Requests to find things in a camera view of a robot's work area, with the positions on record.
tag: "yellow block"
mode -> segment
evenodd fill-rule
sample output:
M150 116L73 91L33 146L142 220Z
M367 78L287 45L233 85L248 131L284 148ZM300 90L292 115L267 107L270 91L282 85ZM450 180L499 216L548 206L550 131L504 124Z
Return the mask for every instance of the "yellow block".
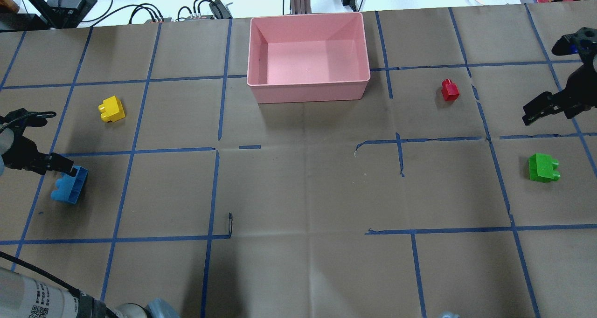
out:
M97 109L101 113L100 118L103 122L116 122L125 117L122 103L115 95L105 99Z

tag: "pink container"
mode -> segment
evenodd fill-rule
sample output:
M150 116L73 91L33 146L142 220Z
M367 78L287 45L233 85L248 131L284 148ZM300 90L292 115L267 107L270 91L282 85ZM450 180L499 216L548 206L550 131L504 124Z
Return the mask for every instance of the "pink container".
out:
M361 13L251 19L247 84L260 104L358 100L370 78Z

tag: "green block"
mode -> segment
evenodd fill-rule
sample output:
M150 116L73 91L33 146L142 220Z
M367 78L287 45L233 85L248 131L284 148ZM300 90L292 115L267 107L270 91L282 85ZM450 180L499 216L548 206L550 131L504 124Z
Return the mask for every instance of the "green block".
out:
M537 153L528 159L529 178L535 182L556 182L559 180L558 165L554 157Z

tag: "qr code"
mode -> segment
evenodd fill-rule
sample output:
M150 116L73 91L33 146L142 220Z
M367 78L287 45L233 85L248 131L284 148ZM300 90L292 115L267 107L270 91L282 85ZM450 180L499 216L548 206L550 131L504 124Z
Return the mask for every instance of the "qr code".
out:
M31 314L29 318L46 318L48 315L48 308L34 305L31 307Z

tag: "blue block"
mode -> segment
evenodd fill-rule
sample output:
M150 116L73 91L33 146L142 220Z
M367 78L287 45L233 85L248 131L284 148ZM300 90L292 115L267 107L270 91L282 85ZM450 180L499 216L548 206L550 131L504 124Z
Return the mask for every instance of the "blue block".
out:
M58 190L52 191L49 195L52 200L62 201L72 205L76 204L76 201L81 194L81 190L83 189L83 184L85 184L88 170L78 165L73 165L73 167L77 170L76 176L71 177L63 173L62 178L56 180L56 187Z

